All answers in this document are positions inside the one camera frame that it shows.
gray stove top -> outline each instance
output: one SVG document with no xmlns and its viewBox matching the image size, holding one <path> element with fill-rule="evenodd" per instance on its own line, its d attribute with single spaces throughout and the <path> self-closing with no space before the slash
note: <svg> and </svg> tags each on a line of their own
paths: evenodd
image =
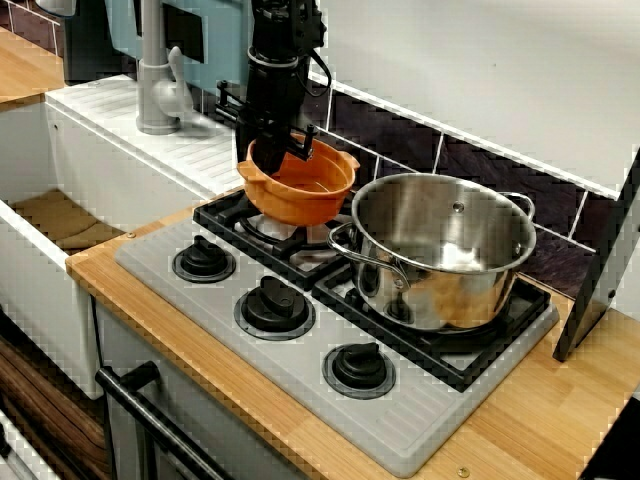
<svg viewBox="0 0 640 480">
<path fill-rule="evenodd" d="M 235 257 L 230 277 L 217 284 L 191 284 L 175 275 L 173 258 L 195 235 Z M 249 335 L 234 320 L 236 303 L 259 286 L 262 277 L 277 275 L 191 219 L 128 242 L 116 253 L 116 261 L 399 477 L 413 475 L 558 320 L 551 305 L 463 393 L 377 342 L 394 365 L 396 384 L 380 398 L 356 400 L 327 383 L 323 359 L 340 345 L 376 340 L 310 294 L 305 296 L 315 308 L 316 321 L 305 335 L 282 342 Z M 466 360 L 460 356 L 451 361 Z"/>
</svg>

tile backsplash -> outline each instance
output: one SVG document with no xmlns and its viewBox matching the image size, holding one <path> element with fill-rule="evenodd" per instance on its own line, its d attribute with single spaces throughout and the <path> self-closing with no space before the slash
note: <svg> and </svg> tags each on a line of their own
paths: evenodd
<svg viewBox="0 0 640 480">
<path fill-rule="evenodd" d="M 0 0 L 0 27 L 64 55 L 63 25 L 34 0 Z M 135 78 L 135 61 L 124 56 L 123 73 Z M 307 95 L 303 112 L 318 126 L 318 139 L 352 154 L 360 163 L 356 187 L 378 177 L 426 172 L 464 178 L 500 192 L 528 195 L 536 205 L 537 246 L 523 273 L 575 297 L 586 275 L 613 200 L 458 140 L 420 122 L 347 94 L 335 84 L 321 97 Z M 311 82 L 312 91 L 324 87 Z M 215 95 L 193 88 L 199 111 L 214 116 Z"/>
<path fill-rule="evenodd" d="M 64 57 L 63 22 L 38 7 L 35 0 L 0 0 L 0 27 Z"/>
</svg>

wooden shelf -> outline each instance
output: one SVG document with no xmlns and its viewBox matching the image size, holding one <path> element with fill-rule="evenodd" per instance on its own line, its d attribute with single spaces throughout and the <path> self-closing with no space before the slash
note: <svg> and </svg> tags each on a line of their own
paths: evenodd
<svg viewBox="0 0 640 480">
<path fill-rule="evenodd" d="M 0 112 L 44 101 L 64 87 L 62 59 L 0 27 Z"/>
</svg>

faucet handle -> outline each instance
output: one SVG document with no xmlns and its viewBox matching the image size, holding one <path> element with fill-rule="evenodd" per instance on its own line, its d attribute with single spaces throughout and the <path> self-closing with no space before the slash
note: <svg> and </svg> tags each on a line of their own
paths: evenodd
<svg viewBox="0 0 640 480">
<path fill-rule="evenodd" d="M 182 107 L 185 115 L 193 112 L 193 97 L 184 81 L 184 59 L 179 47 L 173 47 L 169 52 L 169 66 L 176 79 L 176 100 L 178 106 Z"/>
</svg>

orange bowl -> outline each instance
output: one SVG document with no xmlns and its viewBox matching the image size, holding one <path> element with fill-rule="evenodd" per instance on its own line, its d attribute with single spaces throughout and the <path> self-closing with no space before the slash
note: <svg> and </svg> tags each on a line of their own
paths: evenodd
<svg viewBox="0 0 640 480">
<path fill-rule="evenodd" d="M 247 197 L 263 214 L 287 225 L 326 223 L 339 212 L 355 182 L 360 164 L 346 152 L 313 141 L 313 155 L 306 162 L 287 153 L 280 170 L 271 177 L 253 162 L 253 148 L 238 163 Z"/>
</svg>

